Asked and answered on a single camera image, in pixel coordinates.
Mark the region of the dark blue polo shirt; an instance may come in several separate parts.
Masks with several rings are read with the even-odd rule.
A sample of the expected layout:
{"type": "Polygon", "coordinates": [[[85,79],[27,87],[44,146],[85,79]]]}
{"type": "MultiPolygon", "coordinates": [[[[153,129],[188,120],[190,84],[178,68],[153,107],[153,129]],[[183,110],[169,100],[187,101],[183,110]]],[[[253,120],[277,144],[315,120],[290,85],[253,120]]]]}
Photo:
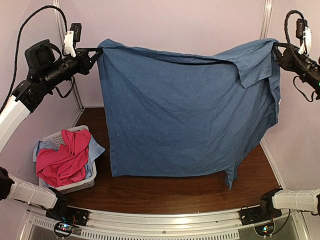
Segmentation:
{"type": "Polygon", "coordinates": [[[274,38],[213,56],[130,47],[106,39],[98,72],[113,177],[226,173],[278,122],[274,38]]]}

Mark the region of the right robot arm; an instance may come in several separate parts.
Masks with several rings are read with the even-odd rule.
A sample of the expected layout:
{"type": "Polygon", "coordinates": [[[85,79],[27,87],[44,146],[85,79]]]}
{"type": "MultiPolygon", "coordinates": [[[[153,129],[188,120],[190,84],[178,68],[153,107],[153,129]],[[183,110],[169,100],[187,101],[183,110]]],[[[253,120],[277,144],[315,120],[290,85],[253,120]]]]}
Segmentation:
{"type": "MultiPolygon", "coordinates": [[[[303,83],[309,84],[314,92],[310,101],[320,99],[320,65],[305,54],[299,54],[299,48],[291,43],[275,43],[272,47],[279,66],[288,72],[296,73],[303,83]]],[[[273,189],[260,198],[260,206],[256,210],[259,220],[268,220],[276,210],[290,209],[320,213],[320,190],[287,190],[273,189]]]]}

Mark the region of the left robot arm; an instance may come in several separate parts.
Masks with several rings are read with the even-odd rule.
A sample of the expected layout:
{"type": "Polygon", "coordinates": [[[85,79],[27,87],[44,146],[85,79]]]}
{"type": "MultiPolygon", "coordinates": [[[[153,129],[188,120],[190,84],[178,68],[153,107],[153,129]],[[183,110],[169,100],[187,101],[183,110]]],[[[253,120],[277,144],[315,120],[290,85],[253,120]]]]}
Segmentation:
{"type": "MultiPolygon", "coordinates": [[[[4,149],[20,124],[52,94],[57,85],[71,80],[75,74],[88,75],[103,50],[77,48],[75,56],[55,58],[60,53],[48,39],[42,40],[25,51],[28,65],[27,79],[20,82],[9,96],[0,113],[0,148],[4,149]]],[[[53,218],[67,222],[72,218],[68,201],[58,190],[41,187],[15,177],[5,168],[0,169],[0,198],[14,199],[28,205],[41,207],[53,218]]]]}

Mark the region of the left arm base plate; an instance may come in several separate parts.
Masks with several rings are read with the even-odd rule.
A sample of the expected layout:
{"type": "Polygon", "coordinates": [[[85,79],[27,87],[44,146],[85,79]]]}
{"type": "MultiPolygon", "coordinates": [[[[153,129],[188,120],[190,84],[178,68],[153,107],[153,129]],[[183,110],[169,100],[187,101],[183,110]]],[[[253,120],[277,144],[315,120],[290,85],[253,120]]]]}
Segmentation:
{"type": "Polygon", "coordinates": [[[87,225],[89,211],[68,206],[64,213],[54,209],[46,209],[45,216],[72,226],[85,227],[87,225]]]}

